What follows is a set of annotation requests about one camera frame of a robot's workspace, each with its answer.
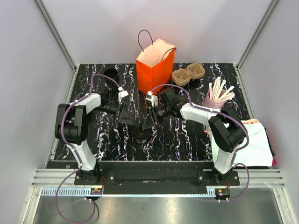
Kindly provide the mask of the single black cup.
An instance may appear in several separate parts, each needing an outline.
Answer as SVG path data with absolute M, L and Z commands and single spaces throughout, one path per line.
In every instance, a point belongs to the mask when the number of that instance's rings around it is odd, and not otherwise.
M 138 144 L 144 144 L 147 142 L 147 139 L 136 139 L 135 140 Z

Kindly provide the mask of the single black lid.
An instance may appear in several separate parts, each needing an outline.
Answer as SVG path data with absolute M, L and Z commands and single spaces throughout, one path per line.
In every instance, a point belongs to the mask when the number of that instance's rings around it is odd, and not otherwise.
M 149 136 L 149 131 L 143 130 L 142 125 L 136 125 L 132 130 L 132 136 L 135 139 L 147 139 Z

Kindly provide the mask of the stack of black cups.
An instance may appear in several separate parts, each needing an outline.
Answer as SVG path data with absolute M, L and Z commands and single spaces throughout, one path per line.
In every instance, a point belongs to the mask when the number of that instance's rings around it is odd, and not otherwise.
M 105 78 L 105 82 L 106 82 L 108 88 L 112 92 L 117 92 L 118 87 L 117 87 L 116 83 L 119 83 L 118 71 L 114 68 L 109 68 L 109 69 L 106 69 L 103 74 L 114 80 L 114 81 L 112 81 L 111 79 Z

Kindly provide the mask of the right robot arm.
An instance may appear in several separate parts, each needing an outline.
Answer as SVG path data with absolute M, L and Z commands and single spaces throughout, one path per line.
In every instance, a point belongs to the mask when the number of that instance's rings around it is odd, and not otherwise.
M 242 124 L 236 112 L 231 108 L 213 109 L 195 105 L 180 99 L 171 89 L 161 94 L 163 103 L 158 105 L 158 97 L 149 91 L 146 100 L 151 106 L 147 107 L 147 116 L 142 126 L 143 130 L 154 127 L 165 117 L 191 120 L 210 128 L 212 138 L 216 143 L 217 158 L 213 159 L 213 182 L 223 185 L 229 179 L 233 168 L 236 151 L 244 140 L 249 139 L 248 131 Z

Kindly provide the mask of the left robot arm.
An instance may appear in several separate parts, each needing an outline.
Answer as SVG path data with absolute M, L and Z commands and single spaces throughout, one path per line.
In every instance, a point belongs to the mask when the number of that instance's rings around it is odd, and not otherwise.
M 99 110 L 115 116 L 116 121 L 133 125 L 129 117 L 124 98 L 128 92 L 118 88 L 118 101 L 111 102 L 104 93 L 88 93 L 81 99 L 70 104 L 59 104 L 55 123 L 55 137 L 62 140 L 73 153 L 77 163 L 77 177 L 91 185 L 101 179 L 100 168 L 93 156 L 88 143 L 88 114 Z

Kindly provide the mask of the orange paper bag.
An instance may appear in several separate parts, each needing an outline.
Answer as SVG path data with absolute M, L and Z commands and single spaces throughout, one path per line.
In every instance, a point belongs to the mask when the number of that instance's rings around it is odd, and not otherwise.
M 138 90 L 156 94 L 171 79 L 176 47 L 159 38 L 141 49 L 135 60 Z

